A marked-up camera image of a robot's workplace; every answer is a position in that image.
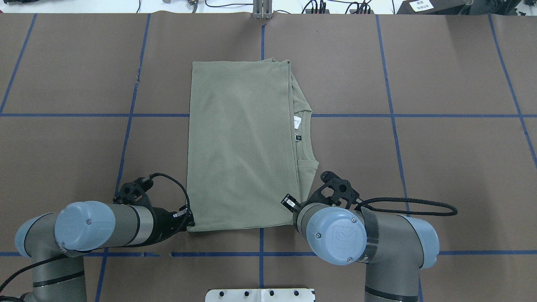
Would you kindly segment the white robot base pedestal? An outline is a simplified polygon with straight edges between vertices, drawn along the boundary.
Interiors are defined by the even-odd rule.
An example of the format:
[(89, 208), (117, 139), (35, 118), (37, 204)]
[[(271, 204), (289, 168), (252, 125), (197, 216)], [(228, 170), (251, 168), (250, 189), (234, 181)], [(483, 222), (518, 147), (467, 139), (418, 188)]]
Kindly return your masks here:
[(314, 289), (214, 289), (209, 290), (206, 302), (315, 302)]

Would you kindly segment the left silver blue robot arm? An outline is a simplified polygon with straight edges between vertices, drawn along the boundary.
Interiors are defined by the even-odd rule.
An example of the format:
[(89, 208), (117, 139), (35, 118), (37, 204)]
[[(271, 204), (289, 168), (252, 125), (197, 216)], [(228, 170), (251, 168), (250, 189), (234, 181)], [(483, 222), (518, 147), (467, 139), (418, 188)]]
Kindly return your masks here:
[(77, 201), (59, 213), (25, 222), (15, 245), (30, 258), (33, 289), (16, 302), (86, 302), (84, 256), (96, 249), (154, 245), (184, 232), (193, 222), (187, 206), (178, 212), (148, 205)]

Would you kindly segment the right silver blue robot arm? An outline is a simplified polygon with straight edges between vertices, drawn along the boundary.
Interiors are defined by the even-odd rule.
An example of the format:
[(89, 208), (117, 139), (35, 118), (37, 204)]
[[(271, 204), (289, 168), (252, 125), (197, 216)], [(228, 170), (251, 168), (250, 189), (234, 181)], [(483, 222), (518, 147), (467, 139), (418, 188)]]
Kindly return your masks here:
[(435, 228), (422, 219), (349, 210), (286, 195), (297, 232), (322, 260), (338, 266), (366, 264), (366, 302), (417, 302), (420, 270), (437, 262)]

